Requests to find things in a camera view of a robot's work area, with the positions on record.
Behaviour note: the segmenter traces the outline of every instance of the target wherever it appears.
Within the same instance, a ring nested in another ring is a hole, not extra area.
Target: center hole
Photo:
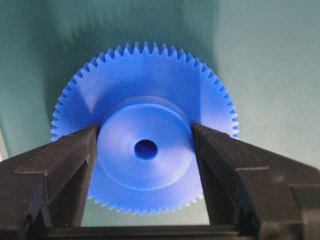
[[[134,152],[137,157],[148,160],[156,156],[158,151],[157,145],[151,140],[141,140],[134,146]]]

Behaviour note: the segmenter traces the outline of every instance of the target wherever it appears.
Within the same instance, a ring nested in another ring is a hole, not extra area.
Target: plastic gear
[[[88,197],[125,214],[167,213],[203,197],[193,123],[234,138],[239,132],[231,97],[206,64],[146,42],[86,63],[63,89],[53,117],[53,141],[101,126]]]

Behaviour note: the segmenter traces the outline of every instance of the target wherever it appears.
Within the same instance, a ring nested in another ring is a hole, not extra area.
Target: blue plastic
[[[235,106],[198,58],[163,44],[129,44],[86,63],[55,106],[52,140],[101,126],[89,198],[159,214],[202,198],[191,125],[238,138]]]

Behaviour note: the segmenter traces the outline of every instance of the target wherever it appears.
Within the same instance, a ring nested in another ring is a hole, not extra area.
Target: teal backdrop
[[[50,142],[57,98],[86,61],[148,41],[183,48],[219,75],[241,140],[320,168],[319,9],[318,0],[0,0],[8,154]],[[124,215],[90,200],[83,219],[84,226],[208,222],[200,199],[160,216]]]

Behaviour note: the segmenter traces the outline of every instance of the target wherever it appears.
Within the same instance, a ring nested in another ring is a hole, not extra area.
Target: gear tooth
[[[195,68],[198,68],[198,67],[202,67],[202,65],[203,64],[201,63],[200,59],[196,57],[195,60],[194,60],[194,65],[193,66]]]
[[[67,95],[65,95],[64,91],[62,91],[62,93],[60,95],[60,98],[62,98],[62,99],[66,99],[67,98]]]
[[[100,203],[100,202],[101,202],[101,199],[98,199],[98,198],[95,198],[95,199],[94,199],[94,203],[95,203],[95,204],[98,204],[98,203]]]
[[[83,70],[85,70],[87,73],[90,73],[89,64],[86,62],[84,66],[82,67]]]
[[[183,59],[183,61],[186,62],[187,56],[185,54],[185,51],[182,48],[180,48],[179,51],[177,52],[177,58],[178,60]]]
[[[162,55],[162,54],[168,55],[168,48],[167,48],[167,45],[165,43],[162,44],[159,53],[160,53],[160,55]]]
[[[81,69],[79,69],[79,70],[75,73],[74,76],[75,76],[75,77],[79,77],[79,78],[83,78],[83,77],[84,77],[83,74],[82,74],[82,72],[81,72]]]
[[[133,216],[135,216],[135,215],[137,214],[137,212],[138,212],[138,209],[137,209],[137,208],[131,210],[131,214],[132,214]]]
[[[70,83],[72,83],[72,84],[74,84],[74,85],[77,85],[77,81],[75,80],[75,78],[74,78],[74,77],[73,77],[73,78],[71,78]]]
[[[156,210],[154,210],[154,211],[155,211],[155,215],[159,215],[160,212],[161,212],[161,208],[158,208],[158,209],[156,209]]]
[[[123,55],[124,56],[129,56],[133,54],[133,50],[131,48],[131,45],[129,43],[126,43],[124,46],[124,51],[123,51]]]
[[[230,101],[230,102],[228,102],[227,106],[229,106],[229,107],[234,107],[235,105],[233,104],[232,101]]]
[[[81,77],[81,76],[84,76],[84,75],[86,74],[86,72],[87,72],[87,71],[85,71],[85,70],[83,70],[83,69],[80,69],[80,70],[79,70],[79,74],[75,74],[75,75],[73,76],[74,80],[75,80],[77,83],[79,83],[79,82],[83,79],[83,77]]]
[[[239,122],[238,121],[233,121],[232,122],[232,126],[233,127],[239,126]]]
[[[52,134],[51,141],[55,142],[59,139],[58,135]]]
[[[171,46],[168,52],[169,57],[177,57],[177,50],[175,46]]]
[[[217,78],[217,76],[214,74],[214,72],[212,70],[210,70],[210,73],[208,75],[208,78],[211,79],[211,78]]]
[[[58,103],[56,103],[56,104],[55,104],[55,106],[54,106],[54,108],[55,108],[55,110],[58,110],[59,112],[61,112],[61,111],[62,111],[63,106],[62,106],[62,105],[60,105],[60,104],[58,104]]]
[[[238,113],[233,113],[232,118],[236,118],[236,117],[238,117]]]
[[[151,50],[149,49],[149,45],[148,45],[148,42],[145,41],[143,43],[143,50],[142,50],[143,53],[148,53],[148,54],[151,54]]]
[[[108,51],[106,52],[105,56],[111,60],[115,59],[115,52],[109,48]]]
[[[112,211],[113,209],[115,209],[116,205],[110,205],[109,204],[109,210]]]
[[[148,216],[151,216],[151,215],[152,215],[152,213],[153,213],[153,211],[154,211],[154,210],[153,210],[152,208],[151,208],[151,209],[148,209],[148,210],[147,210],[147,214],[148,214]]]
[[[140,209],[139,213],[140,213],[141,216],[143,216],[143,215],[145,215],[147,213],[147,210],[146,209]]]
[[[122,50],[122,47],[120,45],[116,46],[115,51],[114,51],[114,56],[115,57],[123,57],[124,56],[124,51]]]
[[[198,195],[198,196],[195,197],[195,202],[197,203],[197,202],[199,202],[199,200],[201,200],[203,198],[204,198],[203,194]]]
[[[232,127],[232,129],[233,129],[232,133],[233,134],[238,134],[240,132],[238,125],[239,125],[238,121],[234,122],[234,126]]]
[[[90,65],[92,65],[95,68],[98,67],[97,58],[95,56],[91,59]]]
[[[226,89],[225,86],[223,86],[223,85],[222,85],[222,86],[220,87],[220,89],[219,89],[220,92],[224,92],[224,91],[226,91],[226,90],[227,90],[227,89]]]
[[[204,72],[206,72],[208,70],[209,70],[208,66],[205,63],[203,63],[202,64],[202,68],[201,68],[201,73],[204,73]]]
[[[219,85],[221,83],[221,81],[220,81],[220,79],[219,78],[217,78],[215,81],[214,81],[214,85]]]
[[[124,215],[127,215],[130,212],[130,208],[124,209],[123,211],[124,211]]]
[[[158,44],[156,42],[152,44],[151,54],[159,55]]]
[[[192,63],[193,61],[195,60],[194,56],[192,56],[192,54],[189,52],[187,55],[186,55],[186,60],[185,62],[188,64],[188,63]]]
[[[69,85],[67,85],[62,91],[64,91],[65,93],[67,93],[68,91],[69,91],[69,92],[72,91],[72,88],[71,88]]]
[[[64,105],[64,103],[62,101],[58,101],[55,106],[58,107],[58,106],[63,106],[63,105]]]
[[[59,105],[63,106],[64,105],[64,99],[67,98],[67,97],[64,97],[62,95],[59,96],[58,98],[58,103]]]
[[[61,113],[61,111],[59,111],[58,109],[55,109],[55,111],[53,112],[53,116],[55,117],[55,116],[57,116],[57,115],[59,115]]]
[[[52,128],[51,128],[51,130],[50,130],[50,132],[51,132],[52,134],[55,134],[55,133],[56,133],[56,129],[57,129],[57,127],[53,125]]]
[[[141,46],[137,41],[134,43],[133,52],[136,54],[142,54]]]
[[[100,54],[99,54],[99,56],[98,56],[98,61],[101,61],[102,63],[105,63],[106,62],[106,55],[103,53],[103,52],[101,52]]]
[[[124,208],[123,207],[117,207],[115,210],[117,213],[120,213]]]

